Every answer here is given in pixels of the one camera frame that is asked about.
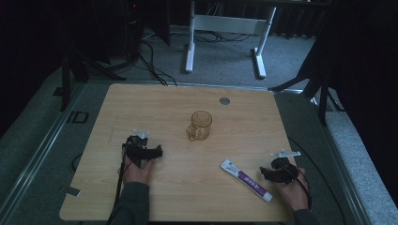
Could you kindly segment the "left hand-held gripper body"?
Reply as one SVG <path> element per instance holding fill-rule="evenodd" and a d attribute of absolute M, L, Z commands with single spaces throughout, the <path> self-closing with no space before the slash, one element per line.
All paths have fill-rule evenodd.
<path fill-rule="evenodd" d="M 149 134 L 149 131 L 139 131 L 135 129 L 133 134 L 122 144 L 123 165 L 125 168 L 128 168 L 131 163 L 134 163 L 140 168 L 143 160 L 149 161 L 149 157 L 146 153 Z"/>

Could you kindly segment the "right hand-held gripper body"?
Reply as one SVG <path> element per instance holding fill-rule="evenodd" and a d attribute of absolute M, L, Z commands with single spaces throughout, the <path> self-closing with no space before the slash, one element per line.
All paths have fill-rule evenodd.
<path fill-rule="evenodd" d="M 271 154 L 271 156 L 273 157 L 271 167 L 274 169 L 275 175 L 282 178 L 281 183 L 288 185 L 299 176 L 299 170 L 289 161 L 289 158 L 300 156 L 300 152 L 283 149 L 280 153 Z"/>

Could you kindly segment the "white purple toothpaste tube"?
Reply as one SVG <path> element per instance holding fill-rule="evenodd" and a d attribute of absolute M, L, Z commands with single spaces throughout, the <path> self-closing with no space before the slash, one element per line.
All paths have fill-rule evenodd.
<path fill-rule="evenodd" d="M 257 182 L 255 182 L 249 175 L 247 175 L 244 171 L 242 171 L 234 162 L 229 159 L 226 159 L 222 164 L 221 168 L 235 177 L 238 181 L 244 184 L 247 188 L 253 191 L 257 196 L 259 196 L 262 200 L 269 203 L 273 196 L 267 191 L 265 188 L 260 186 Z"/>

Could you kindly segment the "clear glass mug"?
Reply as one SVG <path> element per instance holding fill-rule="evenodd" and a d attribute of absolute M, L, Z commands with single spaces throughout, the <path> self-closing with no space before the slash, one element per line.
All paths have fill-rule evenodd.
<path fill-rule="evenodd" d="M 191 115 L 191 124 L 187 127 L 189 139 L 193 141 L 203 141 L 210 133 L 212 116 L 206 111 L 197 111 Z"/>

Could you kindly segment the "person's left hand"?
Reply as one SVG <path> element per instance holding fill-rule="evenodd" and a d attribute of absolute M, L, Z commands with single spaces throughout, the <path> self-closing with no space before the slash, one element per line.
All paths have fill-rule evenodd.
<path fill-rule="evenodd" d="M 155 162 L 156 162 L 155 159 L 150 159 L 145 164 L 144 168 L 139 168 L 128 157 L 126 157 L 124 159 L 125 166 L 121 170 L 121 172 L 123 173 L 122 175 L 123 184 L 135 182 L 135 183 L 142 183 L 148 185 L 150 180 L 151 169 Z"/>

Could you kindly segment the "person's right hand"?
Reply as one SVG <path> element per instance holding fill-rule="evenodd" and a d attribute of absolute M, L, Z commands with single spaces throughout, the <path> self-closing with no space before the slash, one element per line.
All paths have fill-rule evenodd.
<path fill-rule="evenodd" d="M 298 178 L 290 184 L 274 183 L 274 186 L 292 211 L 309 208 L 309 185 L 303 168 L 298 168 Z"/>

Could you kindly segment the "black tape piece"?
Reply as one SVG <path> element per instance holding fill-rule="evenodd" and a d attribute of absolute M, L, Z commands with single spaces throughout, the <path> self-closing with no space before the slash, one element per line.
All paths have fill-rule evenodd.
<path fill-rule="evenodd" d="M 62 186 L 59 190 L 63 193 L 66 193 L 68 195 L 75 196 L 75 197 L 77 197 L 80 194 L 80 190 L 75 187 Z"/>

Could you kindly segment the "black metal stand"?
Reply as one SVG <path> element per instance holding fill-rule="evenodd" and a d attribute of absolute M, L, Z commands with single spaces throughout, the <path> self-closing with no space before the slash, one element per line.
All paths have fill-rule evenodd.
<path fill-rule="evenodd" d="M 313 98 L 320 92 L 317 117 L 323 126 L 327 125 L 326 111 L 329 97 L 329 85 L 335 60 L 336 50 L 318 37 L 304 59 L 297 76 L 280 85 L 270 87 L 269 91 L 282 92 L 294 84 L 307 80 L 302 95 L 306 98 Z"/>
<path fill-rule="evenodd" d="M 65 51 L 62 58 L 62 105 L 60 111 L 63 112 L 71 101 L 70 90 L 70 74 L 73 74 L 78 82 L 86 83 L 89 75 L 86 72 L 85 65 L 91 66 L 93 69 L 103 73 L 107 77 L 117 80 L 125 81 L 125 78 L 114 74 L 108 68 L 101 66 L 99 63 L 90 59 L 78 48 L 76 48 L 69 40 L 65 41 Z"/>

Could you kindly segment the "black equipment tower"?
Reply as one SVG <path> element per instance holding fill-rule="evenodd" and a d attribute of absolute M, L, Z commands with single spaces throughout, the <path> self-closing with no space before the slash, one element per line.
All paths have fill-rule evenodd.
<path fill-rule="evenodd" d="M 121 0 L 122 18 L 125 29 L 123 53 L 131 62 L 140 54 L 140 45 L 144 33 L 141 0 Z"/>

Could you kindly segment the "white desk frame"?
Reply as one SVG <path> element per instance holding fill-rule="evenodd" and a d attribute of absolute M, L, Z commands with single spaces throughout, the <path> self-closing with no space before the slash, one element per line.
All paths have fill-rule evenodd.
<path fill-rule="evenodd" d="M 196 31 L 235 33 L 241 35 L 255 35 L 260 37 L 258 46 L 253 49 L 253 59 L 256 64 L 258 76 L 261 79 L 265 79 L 267 77 L 267 73 L 262 53 L 265 48 L 266 41 L 268 39 L 268 34 L 272 26 L 276 9 L 277 9 L 276 7 L 271 7 L 268 10 L 267 17 L 264 20 L 210 16 L 210 15 L 196 14 L 195 2 L 191 0 L 190 26 L 189 26 L 190 42 L 187 50 L 185 71 L 187 73 L 191 73 L 193 71 L 193 61 L 194 61 L 194 51 L 195 51 L 194 34 Z"/>

